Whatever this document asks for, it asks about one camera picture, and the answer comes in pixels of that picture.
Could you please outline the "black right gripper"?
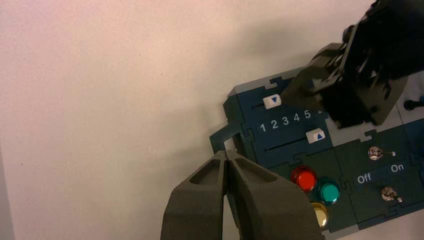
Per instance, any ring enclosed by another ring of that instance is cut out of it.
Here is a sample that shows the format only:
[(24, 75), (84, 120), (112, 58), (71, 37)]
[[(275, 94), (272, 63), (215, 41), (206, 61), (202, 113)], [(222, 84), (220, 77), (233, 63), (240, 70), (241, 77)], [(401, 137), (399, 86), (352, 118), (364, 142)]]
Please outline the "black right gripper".
[[(363, 17), (343, 31), (344, 43), (330, 43), (299, 71), (281, 92), (292, 107), (325, 109), (338, 129), (382, 125), (404, 92), (409, 75), (424, 69), (424, 2), (376, 0)], [(344, 80), (362, 82), (376, 72), (370, 86), (338, 82), (320, 92), (337, 69)]]

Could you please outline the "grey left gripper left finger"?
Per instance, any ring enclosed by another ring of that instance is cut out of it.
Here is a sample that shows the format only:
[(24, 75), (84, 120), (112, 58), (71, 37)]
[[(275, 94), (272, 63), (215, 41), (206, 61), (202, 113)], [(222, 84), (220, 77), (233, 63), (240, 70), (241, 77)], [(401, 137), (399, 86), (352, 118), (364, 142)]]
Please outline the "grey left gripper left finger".
[(176, 186), (163, 214), (160, 239), (222, 239), (227, 173), (227, 154), (221, 150)]

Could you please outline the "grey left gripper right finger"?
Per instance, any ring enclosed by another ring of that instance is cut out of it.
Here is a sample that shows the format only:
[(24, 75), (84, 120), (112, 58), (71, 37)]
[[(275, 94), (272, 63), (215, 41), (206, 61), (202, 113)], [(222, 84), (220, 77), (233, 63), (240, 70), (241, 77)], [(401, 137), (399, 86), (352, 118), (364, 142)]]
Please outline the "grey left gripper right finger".
[(227, 198), (241, 240), (323, 240), (315, 210), (290, 180), (226, 151)]

